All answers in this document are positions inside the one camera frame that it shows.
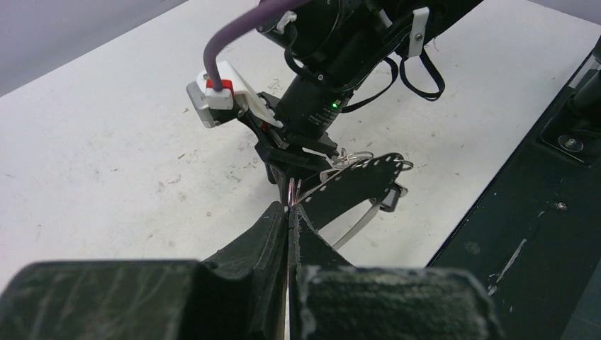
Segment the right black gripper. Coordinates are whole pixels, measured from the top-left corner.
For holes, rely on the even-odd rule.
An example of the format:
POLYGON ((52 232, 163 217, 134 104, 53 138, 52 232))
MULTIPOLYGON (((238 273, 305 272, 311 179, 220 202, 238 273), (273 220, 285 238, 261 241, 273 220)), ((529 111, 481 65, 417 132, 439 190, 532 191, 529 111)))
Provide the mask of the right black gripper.
POLYGON ((280 184, 289 177, 316 182, 329 161, 339 156, 338 144, 327 129, 339 115, 339 94, 329 91, 287 91, 281 98, 258 94, 260 108, 275 113, 276 127, 255 115, 248 103, 237 101, 237 119, 258 139, 255 149, 266 164, 269 181, 280 184))

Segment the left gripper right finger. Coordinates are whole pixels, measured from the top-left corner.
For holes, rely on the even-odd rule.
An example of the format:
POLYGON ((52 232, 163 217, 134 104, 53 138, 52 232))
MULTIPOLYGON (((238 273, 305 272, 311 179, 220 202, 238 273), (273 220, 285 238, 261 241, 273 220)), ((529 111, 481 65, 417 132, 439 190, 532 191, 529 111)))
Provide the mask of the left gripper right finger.
POLYGON ((311 225, 289 217, 292 339, 504 339, 485 288, 448 268, 358 268, 311 225))

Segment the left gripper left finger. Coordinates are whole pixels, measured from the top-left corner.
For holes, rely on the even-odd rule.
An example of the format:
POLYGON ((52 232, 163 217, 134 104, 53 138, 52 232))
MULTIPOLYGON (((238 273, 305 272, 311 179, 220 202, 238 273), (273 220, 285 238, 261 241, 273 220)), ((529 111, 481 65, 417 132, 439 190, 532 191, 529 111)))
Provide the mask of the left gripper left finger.
POLYGON ((204 261, 45 261, 1 294, 2 339, 282 339, 286 209, 204 261))

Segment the metal key holder ring plate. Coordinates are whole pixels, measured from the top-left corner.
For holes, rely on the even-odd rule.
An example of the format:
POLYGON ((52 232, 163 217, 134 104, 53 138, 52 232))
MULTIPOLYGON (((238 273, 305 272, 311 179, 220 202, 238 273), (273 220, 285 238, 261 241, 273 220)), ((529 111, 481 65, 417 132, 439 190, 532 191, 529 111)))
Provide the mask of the metal key holder ring plate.
POLYGON ((408 189, 397 182, 414 163, 399 153, 376 157, 372 152, 345 149, 332 167, 319 173, 319 184, 295 199, 296 215, 316 234, 349 210, 369 202, 371 207, 331 247, 338 250, 356 236, 378 212, 391 213, 408 189))

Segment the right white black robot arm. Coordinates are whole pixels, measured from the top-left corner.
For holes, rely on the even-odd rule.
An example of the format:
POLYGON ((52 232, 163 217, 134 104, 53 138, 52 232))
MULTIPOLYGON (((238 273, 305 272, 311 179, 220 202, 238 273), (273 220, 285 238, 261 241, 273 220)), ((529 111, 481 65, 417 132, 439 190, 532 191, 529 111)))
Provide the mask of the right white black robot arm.
POLYGON ((442 75, 425 46, 477 6, 476 1, 309 1, 291 10, 284 23, 274 17, 257 31, 283 48, 295 78, 283 96, 259 94, 281 127, 269 127, 249 113, 241 121, 258 137, 256 150, 274 185, 288 177, 314 181, 338 156, 327 129, 336 117, 369 103, 352 103, 354 92, 382 62, 392 80, 409 86, 405 63, 410 45, 434 80, 437 90, 417 90, 436 101, 445 90, 442 75))

